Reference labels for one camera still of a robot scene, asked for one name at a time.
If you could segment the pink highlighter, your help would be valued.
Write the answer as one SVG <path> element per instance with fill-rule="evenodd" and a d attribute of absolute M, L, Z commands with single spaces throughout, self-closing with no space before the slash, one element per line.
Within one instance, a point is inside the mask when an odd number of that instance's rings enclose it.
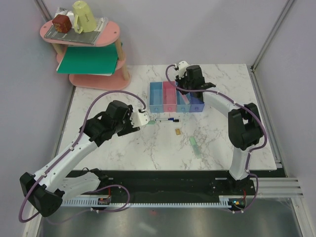
<path fill-rule="evenodd" d="M 190 98 L 187 97 L 186 94 L 182 94 L 182 93 L 179 93 L 179 104 L 181 105 L 189 105 L 190 104 Z"/>

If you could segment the pink drawer bin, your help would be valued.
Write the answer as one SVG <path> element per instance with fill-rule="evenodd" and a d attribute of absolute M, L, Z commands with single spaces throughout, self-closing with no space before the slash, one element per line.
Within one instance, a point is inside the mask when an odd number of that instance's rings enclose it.
<path fill-rule="evenodd" d="M 164 112 L 176 112 L 177 96 L 173 81 L 171 83 L 168 81 L 162 83 L 162 98 Z"/>

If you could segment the light blue drawer bin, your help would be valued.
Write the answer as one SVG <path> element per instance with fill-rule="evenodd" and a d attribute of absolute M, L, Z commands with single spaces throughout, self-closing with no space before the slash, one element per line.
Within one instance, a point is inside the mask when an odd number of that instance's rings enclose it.
<path fill-rule="evenodd" d="M 188 113 L 191 107 L 190 94 L 182 94 L 178 89 L 176 90 L 177 95 L 177 113 Z"/>

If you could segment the purple drawer bin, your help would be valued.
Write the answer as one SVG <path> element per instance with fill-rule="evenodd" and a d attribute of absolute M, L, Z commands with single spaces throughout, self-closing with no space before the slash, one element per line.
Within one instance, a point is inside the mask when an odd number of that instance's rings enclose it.
<path fill-rule="evenodd" d="M 193 93 L 190 93 L 190 113 L 200 113 L 204 109 L 204 99 L 203 95 L 196 98 Z"/>

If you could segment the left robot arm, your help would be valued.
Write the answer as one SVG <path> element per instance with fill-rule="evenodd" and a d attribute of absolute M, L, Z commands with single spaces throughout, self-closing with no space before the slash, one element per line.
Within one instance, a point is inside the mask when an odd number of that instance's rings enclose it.
<path fill-rule="evenodd" d="M 69 178 L 68 174 L 86 156 L 114 135 L 124 136 L 137 132 L 149 122 L 145 111 L 134 111 L 132 105 L 114 100 L 105 111 L 85 119 L 75 139 L 47 165 L 34 174 L 24 173 L 19 181 L 25 197 L 42 217 L 55 213 L 61 204 L 83 193 L 95 191 L 104 194 L 108 181 L 96 174 L 96 169 Z"/>

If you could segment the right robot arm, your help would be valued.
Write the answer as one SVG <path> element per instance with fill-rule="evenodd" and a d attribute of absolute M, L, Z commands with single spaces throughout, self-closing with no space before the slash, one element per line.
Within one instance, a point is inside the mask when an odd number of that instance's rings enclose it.
<path fill-rule="evenodd" d="M 256 104 L 240 104 L 220 92 L 215 84 L 206 82 L 199 65 L 185 61 L 174 65 L 177 72 L 177 90 L 191 93 L 208 103 L 228 119 L 228 137 L 233 145 L 233 159 L 229 169 L 231 179 L 226 182 L 227 191 L 238 194 L 244 188 L 243 179 L 249 175 L 251 153 L 266 146 L 268 138 Z"/>

